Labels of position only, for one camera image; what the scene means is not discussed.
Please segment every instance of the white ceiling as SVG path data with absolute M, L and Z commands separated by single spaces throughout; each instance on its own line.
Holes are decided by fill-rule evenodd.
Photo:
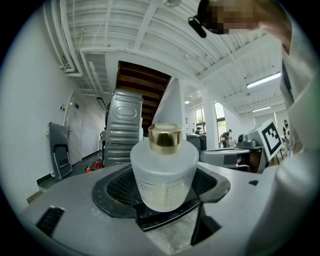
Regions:
M 207 38 L 200 38 L 188 25 L 199 2 L 182 0 L 170 8 L 162 0 L 66 0 L 73 47 L 76 51 L 92 49 L 85 52 L 85 58 L 95 66 L 101 85 L 96 84 L 98 93 L 110 100 L 110 84 L 114 84 L 117 71 L 106 64 L 110 58 L 103 51 L 94 49 L 121 48 L 124 53 L 147 56 L 170 67 L 168 75 L 176 72 L 187 77 L 191 86 L 186 85 L 185 100 L 204 86 L 213 100 L 238 114 L 283 101 L 279 79 L 252 90 L 246 87 L 281 71 L 280 43 L 263 30 L 238 35 L 208 32 Z M 84 67 L 80 54 L 78 59 Z M 86 95 L 97 94 L 86 71 L 76 79 Z

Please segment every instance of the gold cap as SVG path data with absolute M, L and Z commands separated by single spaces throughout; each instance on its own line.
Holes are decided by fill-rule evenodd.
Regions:
M 158 154 L 177 152 L 182 139 L 182 127 L 172 123 L 156 123 L 148 128 L 150 149 Z

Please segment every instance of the white column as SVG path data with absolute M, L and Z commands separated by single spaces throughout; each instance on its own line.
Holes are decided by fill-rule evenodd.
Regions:
M 206 149 L 216 150 L 218 145 L 218 125 L 216 109 L 213 98 L 210 97 L 208 90 L 201 90 L 202 103 L 205 116 L 205 131 L 206 131 Z

